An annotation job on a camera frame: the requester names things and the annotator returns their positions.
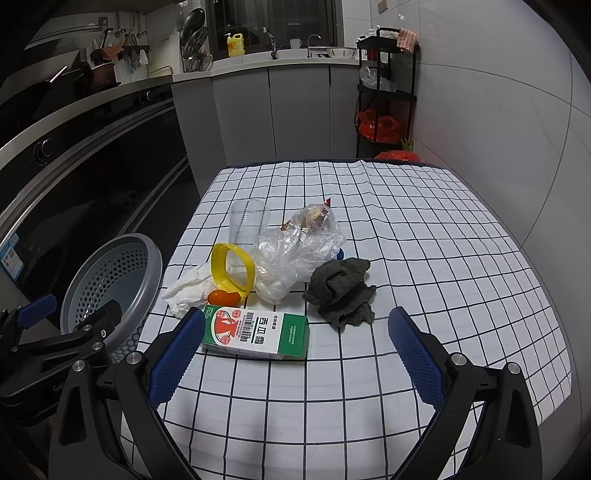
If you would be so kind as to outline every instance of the gray plastic basket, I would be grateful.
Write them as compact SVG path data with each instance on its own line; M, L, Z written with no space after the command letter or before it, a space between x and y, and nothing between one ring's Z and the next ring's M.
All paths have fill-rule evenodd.
M119 236L104 244L80 267L61 306L61 333L74 327L109 300L121 306L121 322L105 338L113 361L137 347L145 317L155 302L162 276L156 244L140 233Z

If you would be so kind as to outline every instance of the yellow lid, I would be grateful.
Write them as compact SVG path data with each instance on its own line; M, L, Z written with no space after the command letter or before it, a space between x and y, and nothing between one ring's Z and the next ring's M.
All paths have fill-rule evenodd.
M226 257L228 252L232 250L246 267L246 285L241 287L234 283L234 281L228 276L226 270ZM228 292L237 292L240 294L242 300L252 290L252 286L255 282L255 263L252 261L250 255L248 255L242 248L232 244L215 244L212 249L212 277L214 283L220 290Z

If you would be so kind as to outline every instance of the frying pan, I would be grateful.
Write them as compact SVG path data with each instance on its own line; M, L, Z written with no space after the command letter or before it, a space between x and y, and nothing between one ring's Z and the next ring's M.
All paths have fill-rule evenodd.
M202 28L205 25L205 11L203 8L196 8L187 15L183 26L181 27L180 33L180 44L184 47L193 33Z
M207 27L201 27L195 31L183 48L183 59L188 60L194 54L199 53L199 49L203 47L208 35L209 29Z

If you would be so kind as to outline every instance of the red object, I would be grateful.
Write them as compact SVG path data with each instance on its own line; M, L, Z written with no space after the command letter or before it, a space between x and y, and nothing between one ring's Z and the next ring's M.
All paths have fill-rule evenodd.
M225 310L218 310L213 321L213 332L220 342L227 345L236 336L238 320L230 318Z
M207 301L211 305L218 305L220 307L235 307L238 305L241 297L238 292L227 292L223 290L214 290L207 296Z
M359 118L359 133L365 138L374 141L375 110L368 109L365 112L357 112ZM391 116L378 118L378 135L375 141L381 143L400 143L402 125Z
M421 157L416 153L407 152L406 150L391 150L389 152L381 152L380 155L374 157L374 160L400 160L420 162Z

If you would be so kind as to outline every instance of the barcode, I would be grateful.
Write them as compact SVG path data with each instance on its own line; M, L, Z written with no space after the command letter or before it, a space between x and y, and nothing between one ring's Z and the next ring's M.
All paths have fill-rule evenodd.
M244 317L244 322L242 323L242 333L240 334L240 341L247 342L251 336L252 331L252 324L254 321L255 313L248 312L246 317Z

